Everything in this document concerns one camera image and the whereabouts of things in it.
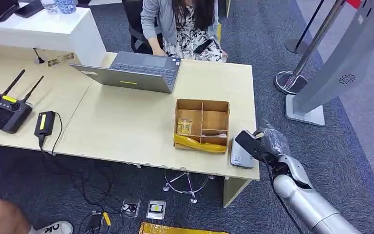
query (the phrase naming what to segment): metal base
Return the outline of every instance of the metal base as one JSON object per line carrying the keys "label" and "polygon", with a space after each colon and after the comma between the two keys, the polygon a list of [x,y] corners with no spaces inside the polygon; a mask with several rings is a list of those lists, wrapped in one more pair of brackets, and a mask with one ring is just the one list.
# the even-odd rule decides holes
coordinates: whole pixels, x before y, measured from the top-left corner
{"label": "metal base", "polygon": [[306,114],[295,114],[293,113],[293,97],[294,95],[286,95],[286,118],[295,120],[303,123],[309,123],[316,126],[325,125],[325,117],[323,115],[323,106],[319,106],[316,109]]}
{"label": "metal base", "polygon": [[[179,190],[175,189],[171,184],[171,183],[175,182],[176,180],[180,179],[183,176],[187,176],[188,185],[190,187],[189,191],[179,191]],[[191,195],[191,198],[190,198],[191,203],[197,203],[197,197],[196,197],[195,193],[200,191],[201,189],[203,189],[204,186],[206,185],[207,181],[209,179],[214,179],[214,176],[213,175],[206,176],[206,179],[204,180],[204,182],[200,185],[199,189],[196,189],[196,190],[193,189],[191,179],[190,179],[190,172],[181,172],[178,176],[174,177],[172,180],[169,181],[168,178],[167,178],[166,170],[164,170],[164,178],[166,179],[166,184],[163,186],[163,191],[168,192],[171,188],[171,189],[173,189],[174,191],[176,191],[180,194],[190,194]]]}
{"label": "metal base", "polygon": [[307,80],[303,76],[299,75],[296,83],[289,90],[285,90],[283,87],[292,74],[293,72],[291,71],[282,71],[276,75],[274,83],[282,93],[296,95],[306,86]]}
{"label": "metal base", "polygon": [[299,39],[289,39],[284,43],[284,47],[286,49],[294,54],[303,55],[306,51],[309,45],[302,41],[299,46],[296,48],[296,45],[298,44]]}

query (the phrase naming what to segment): stanchion base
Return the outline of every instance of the stanchion base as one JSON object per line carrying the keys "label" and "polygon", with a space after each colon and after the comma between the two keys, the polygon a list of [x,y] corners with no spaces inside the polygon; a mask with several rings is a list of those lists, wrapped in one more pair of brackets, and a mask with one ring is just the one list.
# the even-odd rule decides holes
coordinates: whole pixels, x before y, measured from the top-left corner
{"label": "stanchion base", "polygon": [[283,87],[292,74],[293,72],[290,71],[279,72],[275,78],[275,85],[281,92],[285,94],[296,95],[298,94],[298,92],[300,92],[300,90],[302,90],[306,86],[307,80],[303,76],[299,75],[296,80],[296,83],[290,88],[290,90],[285,90]]}
{"label": "stanchion base", "polygon": [[296,45],[298,44],[298,42],[299,42],[299,39],[289,39],[284,43],[284,47],[286,47],[288,51],[294,54],[303,55],[307,51],[307,48],[309,47],[309,45],[306,42],[302,41],[299,44],[299,47],[296,48]]}
{"label": "stanchion base", "polygon": [[295,95],[286,95],[286,119],[299,121],[303,123],[309,123],[316,126],[325,125],[325,117],[323,115],[323,106],[319,106],[316,109],[306,113],[293,113],[293,97]]}

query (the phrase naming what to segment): silver robotic arm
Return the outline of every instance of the silver robotic arm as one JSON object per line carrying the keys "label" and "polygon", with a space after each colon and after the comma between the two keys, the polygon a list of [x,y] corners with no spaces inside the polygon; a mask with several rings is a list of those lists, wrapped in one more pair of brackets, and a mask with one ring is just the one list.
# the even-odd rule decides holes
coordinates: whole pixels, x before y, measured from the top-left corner
{"label": "silver robotic arm", "polygon": [[360,234],[312,186],[302,164],[289,155],[274,155],[261,144],[256,133],[242,131],[235,141],[256,160],[269,165],[275,193],[317,234]]}

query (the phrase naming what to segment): sticker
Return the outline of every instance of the sticker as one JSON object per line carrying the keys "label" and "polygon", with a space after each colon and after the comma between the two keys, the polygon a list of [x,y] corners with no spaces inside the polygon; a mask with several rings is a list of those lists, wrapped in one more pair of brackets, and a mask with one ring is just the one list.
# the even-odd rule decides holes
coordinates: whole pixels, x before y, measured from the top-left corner
{"label": "sticker", "polygon": [[13,103],[17,102],[17,100],[15,98],[11,98],[11,97],[8,97],[8,96],[3,96],[2,99],[13,102]]}
{"label": "sticker", "polygon": [[124,84],[134,84],[134,85],[137,85],[137,83],[135,82],[128,82],[128,81],[120,81],[121,83],[124,83]]}
{"label": "sticker", "polygon": [[43,114],[42,119],[41,119],[41,125],[39,127],[40,130],[44,129],[45,119],[46,119],[46,114]]}
{"label": "sticker", "polygon": [[162,210],[163,206],[151,205],[151,211],[161,212]]}
{"label": "sticker", "polygon": [[81,71],[81,72],[84,73],[84,74],[86,74],[86,75],[98,75],[95,72],[88,72],[88,71]]}

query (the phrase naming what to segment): gray laptop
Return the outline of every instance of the gray laptop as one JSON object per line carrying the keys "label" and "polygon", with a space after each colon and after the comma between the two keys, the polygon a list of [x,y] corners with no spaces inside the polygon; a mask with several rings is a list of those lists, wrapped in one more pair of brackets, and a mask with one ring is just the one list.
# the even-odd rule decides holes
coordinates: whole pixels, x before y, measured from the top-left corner
{"label": "gray laptop", "polygon": [[174,89],[180,62],[179,58],[120,51],[109,69],[70,65],[104,85],[170,94]]}

